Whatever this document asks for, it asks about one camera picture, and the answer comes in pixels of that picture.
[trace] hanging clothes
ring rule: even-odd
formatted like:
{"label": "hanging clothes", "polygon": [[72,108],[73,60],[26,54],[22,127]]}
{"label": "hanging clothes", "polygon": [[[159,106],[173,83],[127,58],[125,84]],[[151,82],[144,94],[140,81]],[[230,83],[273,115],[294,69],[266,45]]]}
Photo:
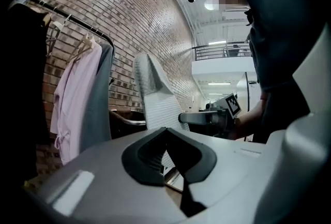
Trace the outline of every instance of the hanging clothes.
{"label": "hanging clothes", "polygon": [[111,140],[108,98],[113,47],[102,44],[98,73],[89,95],[82,125],[80,153],[98,143]]}
{"label": "hanging clothes", "polygon": [[25,5],[15,4],[7,12],[5,37],[12,39],[13,63],[24,66],[24,75],[17,77],[8,87],[13,93],[20,92],[17,102],[11,102],[17,115],[15,137],[18,149],[18,181],[37,176],[36,144],[49,144],[49,132],[42,102],[42,80],[46,64],[46,36],[49,23],[44,21],[48,13],[37,13]]}
{"label": "hanging clothes", "polygon": [[92,39],[92,50],[68,64],[54,93],[51,132],[65,165],[79,154],[80,135],[87,99],[94,82],[101,46]]}

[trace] pink shirt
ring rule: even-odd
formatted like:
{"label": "pink shirt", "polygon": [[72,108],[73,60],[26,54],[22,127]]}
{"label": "pink shirt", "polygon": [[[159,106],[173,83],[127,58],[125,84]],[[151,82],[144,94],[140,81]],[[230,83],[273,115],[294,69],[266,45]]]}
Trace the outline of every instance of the pink shirt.
{"label": "pink shirt", "polygon": [[101,57],[101,46],[92,42],[91,51],[68,64],[54,93],[51,132],[57,134],[54,145],[60,150],[63,165],[79,154],[85,106]]}

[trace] clothing rack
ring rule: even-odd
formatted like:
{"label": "clothing rack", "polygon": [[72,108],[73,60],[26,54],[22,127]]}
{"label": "clothing rack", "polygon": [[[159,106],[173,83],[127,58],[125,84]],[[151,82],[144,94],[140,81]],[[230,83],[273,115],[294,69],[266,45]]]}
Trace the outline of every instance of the clothing rack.
{"label": "clothing rack", "polygon": [[45,1],[40,1],[40,0],[28,0],[28,1],[31,1],[33,3],[36,3],[36,4],[39,4],[41,5],[42,7],[45,7],[47,9],[50,9],[58,14],[60,14],[61,16],[64,16],[65,18],[67,18],[68,20],[72,21],[72,22],[75,22],[76,24],[88,29],[90,32],[104,38],[105,40],[107,40],[109,42],[109,44],[113,47],[113,53],[114,53],[114,44],[112,42],[112,40],[110,39],[110,37],[105,34],[104,32],[100,31],[99,29],[97,28],[94,28],[93,26],[89,25],[88,23],[85,23],[84,21],[82,21],[81,19],[57,8],[57,7],[54,7],[50,4],[48,4],[47,2]]}

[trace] white ceiling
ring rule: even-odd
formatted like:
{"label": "white ceiling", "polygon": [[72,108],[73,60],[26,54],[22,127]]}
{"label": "white ceiling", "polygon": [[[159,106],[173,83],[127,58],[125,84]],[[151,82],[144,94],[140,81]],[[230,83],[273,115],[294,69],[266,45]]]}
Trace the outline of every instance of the white ceiling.
{"label": "white ceiling", "polygon": [[[200,91],[206,99],[219,99],[227,94],[236,93],[239,80],[243,77],[244,72],[223,72],[215,74],[195,74],[193,77],[197,82]],[[255,72],[247,73],[248,81],[256,81]],[[209,83],[231,83],[231,85],[209,85]]]}
{"label": "white ceiling", "polygon": [[212,41],[245,41],[250,27],[245,9],[207,10],[205,0],[177,0],[189,23],[197,46]]}

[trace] black railing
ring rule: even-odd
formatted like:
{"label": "black railing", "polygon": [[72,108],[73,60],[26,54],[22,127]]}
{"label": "black railing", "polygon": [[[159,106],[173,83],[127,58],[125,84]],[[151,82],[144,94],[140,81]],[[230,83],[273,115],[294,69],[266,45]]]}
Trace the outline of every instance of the black railing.
{"label": "black railing", "polygon": [[251,56],[249,44],[245,42],[229,42],[215,46],[199,46],[194,50],[194,60],[200,61],[211,58]]}

